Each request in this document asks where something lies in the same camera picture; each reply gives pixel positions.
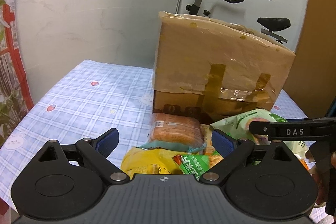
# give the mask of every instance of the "wooden door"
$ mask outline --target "wooden door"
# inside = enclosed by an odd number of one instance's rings
[[[309,118],[326,114],[336,96],[336,0],[308,0],[284,90]]]

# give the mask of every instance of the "bread package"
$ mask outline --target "bread package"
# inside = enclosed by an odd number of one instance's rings
[[[142,148],[159,147],[190,153],[204,148],[200,124],[194,118],[153,113],[151,124],[148,143],[142,145]]]

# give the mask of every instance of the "cardboard box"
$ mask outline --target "cardboard box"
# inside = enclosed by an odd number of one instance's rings
[[[209,123],[272,108],[294,52],[242,25],[166,12],[159,16],[154,112]]]

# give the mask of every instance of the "packing tape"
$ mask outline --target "packing tape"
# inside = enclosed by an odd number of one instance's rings
[[[251,92],[251,94],[246,96],[244,102],[239,102],[237,104],[237,108],[241,108],[242,112],[247,112],[256,109],[258,104],[260,104],[261,102],[260,100],[256,100],[256,102],[254,102],[254,98],[262,95],[265,95],[265,100],[267,101],[269,99],[269,94],[265,91],[265,88],[270,78],[271,75],[267,73],[262,73],[257,80],[254,90]]]
[[[214,106],[221,92],[221,86],[226,65],[212,64],[209,72],[209,79],[204,87],[204,98],[202,108],[205,113],[214,113]]]

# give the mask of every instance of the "finger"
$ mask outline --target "finger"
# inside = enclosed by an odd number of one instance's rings
[[[336,168],[336,152],[334,152],[332,155],[331,155],[331,164],[334,168]]]
[[[314,165],[312,168],[310,168],[308,172],[311,174],[311,176],[312,176],[313,180],[315,181],[315,183],[317,185],[319,185],[320,182],[321,182],[321,178],[320,178],[320,174],[317,171],[316,165]]]
[[[317,195],[316,204],[320,205],[325,199],[325,189],[322,183],[319,183],[318,190],[319,190],[319,193]]]
[[[314,162],[314,161],[315,161],[315,160],[314,160],[314,157],[313,157],[313,155],[312,155],[312,153],[310,152],[310,150],[308,150],[308,151],[306,152],[305,157],[306,157],[306,159],[308,160],[308,162]]]

